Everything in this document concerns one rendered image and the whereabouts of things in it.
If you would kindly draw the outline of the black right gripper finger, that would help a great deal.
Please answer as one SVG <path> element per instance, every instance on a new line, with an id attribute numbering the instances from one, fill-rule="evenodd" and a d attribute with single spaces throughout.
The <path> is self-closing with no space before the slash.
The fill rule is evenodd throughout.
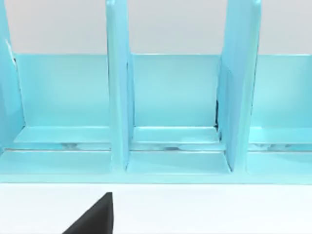
<path id="1" fill-rule="evenodd" d="M 113 234 L 113 193 L 107 192 L 62 234 Z"/>

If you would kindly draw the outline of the light blue upright rack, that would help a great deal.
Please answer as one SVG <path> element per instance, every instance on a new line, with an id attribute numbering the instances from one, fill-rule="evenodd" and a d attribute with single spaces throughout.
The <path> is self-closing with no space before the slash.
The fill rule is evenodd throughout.
<path id="1" fill-rule="evenodd" d="M 312 0 L 0 0 L 0 183 L 312 185 Z"/>

